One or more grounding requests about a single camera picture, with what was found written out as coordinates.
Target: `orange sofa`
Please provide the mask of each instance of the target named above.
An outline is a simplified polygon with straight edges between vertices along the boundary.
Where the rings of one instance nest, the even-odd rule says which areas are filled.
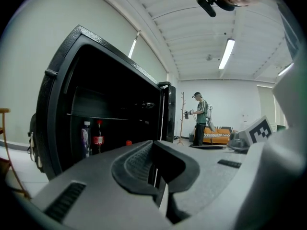
[[[229,142],[230,130],[227,128],[216,128],[215,132],[212,132],[208,127],[204,130],[203,142],[213,144],[227,144]]]

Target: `wooden coat stand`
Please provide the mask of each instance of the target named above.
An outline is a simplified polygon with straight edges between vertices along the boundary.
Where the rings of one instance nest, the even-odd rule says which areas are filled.
[[[180,129],[180,136],[179,136],[179,142],[177,143],[177,144],[179,144],[179,143],[181,143],[182,145],[184,145],[183,143],[182,143],[182,141],[181,141],[181,135],[182,135],[182,125],[183,125],[183,118],[184,118],[184,105],[186,104],[186,101],[184,100],[184,92],[182,92],[181,93],[182,94],[182,109],[181,109],[181,111],[182,111],[182,114],[181,114],[181,129]]]

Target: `refrigerator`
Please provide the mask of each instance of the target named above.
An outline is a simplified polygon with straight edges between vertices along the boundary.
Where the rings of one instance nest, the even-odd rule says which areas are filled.
[[[84,121],[93,128],[102,120],[102,152],[123,147],[127,140],[173,142],[175,104],[171,83],[157,82],[110,43],[78,25],[45,70],[38,96],[36,143],[48,179],[84,159]]]

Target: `ceiling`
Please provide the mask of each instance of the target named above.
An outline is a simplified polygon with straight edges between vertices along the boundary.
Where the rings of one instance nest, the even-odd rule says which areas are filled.
[[[161,33],[179,80],[277,82],[278,72],[292,61],[279,10],[273,1],[263,0],[232,12],[215,6],[215,18],[195,0],[138,2]],[[234,38],[236,44],[225,69],[219,70],[228,38]]]

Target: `plastic bottle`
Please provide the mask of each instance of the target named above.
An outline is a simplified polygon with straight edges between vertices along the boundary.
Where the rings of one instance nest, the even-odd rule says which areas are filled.
[[[101,147],[104,143],[104,136],[102,134],[102,120],[97,120],[97,125],[93,128],[93,141],[91,145],[91,150],[93,154],[98,154],[101,152]]]
[[[81,129],[81,141],[82,141],[82,154],[83,158],[88,158],[91,155],[90,143],[91,143],[91,122],[85,121]]]

